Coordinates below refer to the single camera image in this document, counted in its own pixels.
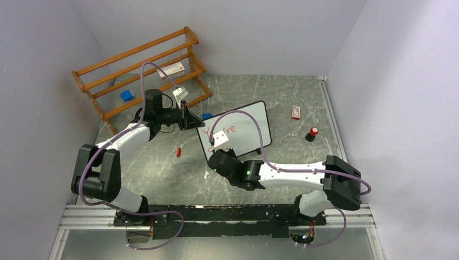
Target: white wall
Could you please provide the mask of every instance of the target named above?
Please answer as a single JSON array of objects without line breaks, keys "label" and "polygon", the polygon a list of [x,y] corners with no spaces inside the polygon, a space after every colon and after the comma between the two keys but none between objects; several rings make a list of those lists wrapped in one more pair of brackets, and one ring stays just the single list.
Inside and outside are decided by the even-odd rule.
[{"label": "white wall", "polygon": [[48,259],[99,119],[71,76],[102,59],[71,0],[0,2],[1,259]]},{"label": "white wall", "polygon": [[105,57],[187,25],[210,73],[319,76],[329,72],[366,0],[75,2]]},{"label": "white wall", "polygon": [[370,0],[328,74],[387,259],[457,259],[459,3]]}]

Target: floor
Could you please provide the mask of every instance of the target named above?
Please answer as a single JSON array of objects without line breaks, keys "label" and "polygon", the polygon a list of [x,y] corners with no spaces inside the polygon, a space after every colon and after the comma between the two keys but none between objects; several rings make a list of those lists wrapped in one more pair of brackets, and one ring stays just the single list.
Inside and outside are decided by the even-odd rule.
[{"label": "floor", "polygon": [[[202,79],[213,95],[191,108],[197,116],[265,101],[272,136],[272,144],[265,151],[271,162],[307,164],[339,154],[316,77],[204,74]],[[182,86],[190,92],[187,101],[203,93],[193,81]],[[291,118],[293,105],[301,107],[300,120]],[[136,110],[134,107],[113,118],[117,127],[123,128]],[[307,142],[305,135],[312,126],[317,126],[320,132],[314,142]],[[101,124],[97,142],[111,136],[109,127]],[[178,147],[182,149],[179,158],[175,156]],[[239,159],[255,158],[261,156],[250,153]],[[159,134],[125,158],[121,172],[123,185],[146,196],[150,204],[293,203],[297,195],[311,192],[298,187],[245,191],[231,186],[208,168],[195,129]]]}]

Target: orange wooden rack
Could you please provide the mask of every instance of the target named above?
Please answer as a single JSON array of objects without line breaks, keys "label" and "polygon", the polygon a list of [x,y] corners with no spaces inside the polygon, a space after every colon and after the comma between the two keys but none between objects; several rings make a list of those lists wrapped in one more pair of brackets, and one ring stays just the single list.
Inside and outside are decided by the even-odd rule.
[{"label": "orange wooden rack", "polygon": [[[177,36],[180,36],[180,35],[183,35],[185,34],[186,36],[186,42],[183,43],[183,44],[180,44],[180,45],[177,45],[173,48],[170,48],[164,52],[161,52],[157,55],[154,55],[150,58],[147,58],[143,61],[140,61],[140,62],[137,62],[135,64],[132,64],[131,66],[128,66],[124,69],[121,69],[121,70],[118,70],[114,73],[111,73],[107,76],[104,76],[100,79],[97,79],[91,83],[87,83],[87,84],[83,84],[83,81],[81,80],[80,76],[84,75],[84,74],[87,74],[87,73],[90,73],[96,69],[100,69],[104,66],[107,66],[113,62],[116,62],[116,61],[119,61],[121,59],[125,59],[126,57],[129,57],[133,54],[136,54],[140,51],[143,51],[143,50],[146,50],[148,48],[151,48],[155,45],[158,45],[160,43],[163,43],[163,42],[166,42],[166,41],[169,41]],[[94,107],[96,108],[96,111],[97,113],[99,114],[100,118],[105,121],[108,126],[110,127],[110,129],[112,130],[113,134],[116,134],[116,130],[115,130],[115,127],[113,126],[113,124],[110,122],[110,118],[112,118],[113,116],[121,113],[122,111],[125,111],[126,109],[130,108],[130,107],[133,107],[139,103],[142,102],[142,97],[139,97],[139,98],[136,98],[134,100],[131,100],[129,102],[126,102],[125,104],[119,106],[119,107],[116,107],[115,109],[111,110],[111,111],[108,111],[108,112],[105,112],[103,111],[103,109],[101,108],[101,106],[99,105],[99,103],[97,102],[97,99],[116,90],[116,89],[119,89],[123,86],[126,86],[127,84],[130,84],[134,81],[137,81],[140,79],[140,75],[136,75],[136,76],[133,76],[133,77],[130,77],[122,82],[119,82],[117,84],[114,84],[113,86],[111,87],[108,87],[108,88],[105,88],[99,92],[96,92],[96,93],[91,93],[91,89],[96,87],[96,86],[99,86],[105,82],[108,82],[110,80],[113,80],[123,74],[126,74],[128,72],[131,72],[132,70],[135,70],[135,69],[138,69],[142,66],[142,64],[144,62],[154,62],[156,60],[159,60],[159,59],[162,59],[162,58],[165,58],[173,53],[176,53],[178,51],[181,51],[183,49],[187,49],[187,52],[179,57],[176,57],[176,58],[173,58],[161,65],[159,65],[161,68],[162,67],[165,67],[165,66],[168,66],[168,65],[171,65],[171,64],[174,64],[174,63],[177,63],[181,60],[184,60],[186,58],[189,59],[190,61],[190,65],[191,65],[191,71],[183,76],[181,76],[180,78],[176,79],[175,82],[177,84],[180,84],[180,83],[183,83],[187,80],[190,80],[190,79],[194,79],[196,81],[196,83],[198,83],[198,85],[202,88],[202,90],[204,91],[204,95],[198,97],[197,99],[193,100],[193,101],[190,101],[188,103],[188,105],[191,107],[191,106],[194,106],[196,105],[197,103],[201,102],[202,100],[205,100],[207,98],[209,98],[212,93],[211,93],[211,90],[207,87],[207,85],[204,84],[204,82],[202,81],[200,75],[204,72],[206,72],[206,68],[204,67],[204,64],[202,64],[202,62],[198,59],[198,57],[196,57],[194,51],[193,51],[193,45],[195,44],[198,44],[199,43],[199,40],[198,40],[198,37],[197,35],[190,30],[189,27],[184,27],[182,30],[179,30],[179,31],[176,31],[176,32],[173,32],[169,35],[166,35],[164,37],[161,37],[161,38],[158,38],[156,40],[153,40],[151,42],[148,42],[146,44],[143,44],[141,46],[138,46],[136,48],[133,48],[131,50],[128,50],[128,51],[125,51],[124,53],[120,53],[116,56],[113,56],[111,58],[108,58],[104,61],[101,61],[101,62],[98,62],[96,64],[93,64],[91,66],[88,66],[86,68],[83,68],[83,69],[80,69],[80,70],[77,70],[77,71],[72,71],[72,74],[73,74],[73,77],[76,81],[76,83],[78,84],[78,86],[80,87],[80,90],[83,92],[83,93],[86,93],[88,95],[88,97],[91,99],[91,102],[93,103]],[[147,70],[144,72],[144,76],[147,76],[147,75],[150,75],[152,73],[155,73],[156,72],[156,68],[153,68],[153,69],[150,69],[150,70]],[[162,87],[160,87],[159,89],[161,91],[165,91],[165,90],[168,90],[170,88],[172,88],[173,85],[172,83],[169,83],[167,85],[164,85]]]}]

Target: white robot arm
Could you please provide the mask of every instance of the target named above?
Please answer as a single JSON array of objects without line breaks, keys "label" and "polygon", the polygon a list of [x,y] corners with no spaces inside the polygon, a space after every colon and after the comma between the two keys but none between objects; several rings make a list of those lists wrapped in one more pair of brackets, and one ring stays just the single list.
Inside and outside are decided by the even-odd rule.
[{"label": "white robot arm", "polygon": [[[327,156],[326,161],[313,164],[275,164],[269,167],[262,160],[241,162],[235,156],[230,140],[224,131],[213,134],[214,153],[208,161],[209,167],[228,179],[233,186],[249,191],[276,186],[296,186],[315,189],[301,195],[299,212],[314,217],[318,213],[338,207],[345,210],[360,208],[360,183],[346,177],[317,172],[334,170],[360,178],[360,172],[335,156]],[[309,173],[282,172],[279,169],[311,170]]]},{"label": "white robot arm", "polygon": [[[122,131],[126,133],[113,143],[109,139],[97,145],[83,145],[80,148],[71,183],[74,194],[78,194],[78,186],[89,160],[100,147],[109,142],[110,145],[97,156],[84,178],[84,196],[108,202],[130,212],[148,212],[147,198],[122,185],[121,160],[133,150],[151,141],[161,130],[161,125],[177,124],[180,130],[204,126],[203,121],[188,109],[185,101],[177,103],[175,108],[163,108],[162,96],[162,91],[158,89],[145,91],[146,105],[141,124],[134,128],[140,119],[141,109],[139,109],[135,119]],[[99,166],[101,166],[99,172],[93,169]]]}]

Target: red handwriting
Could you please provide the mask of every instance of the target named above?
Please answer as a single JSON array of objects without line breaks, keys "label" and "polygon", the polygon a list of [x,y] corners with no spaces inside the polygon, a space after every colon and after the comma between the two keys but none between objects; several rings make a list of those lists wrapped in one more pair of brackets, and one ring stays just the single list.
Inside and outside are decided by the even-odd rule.
[{"label": "red handwriting", "polygon": [[[203,133],[206,133],[208,139],[210,139],[210,137],[211,137],[211,136],[210,136],[210,133],[209,133],[210,130],[211,130],[210,127],[207,128],[207,131],[204,131],[204,129],[201,129],[201,131],[202,131]],[[237,132],[237,131],[236,131],[236,128],[235,128],[234,126],[231,126],[231,127],[229,127],[229,128],[224,127],[224,128],[223,128],[223,131],[226,132],[228,135],[230,135],[230,133],[235,133],[235,132]],[[209,148],[207,149],[208,152],[212,152],[212,150],[213,150],[213,147],[212,147],[212,146],[209,147]]]}]

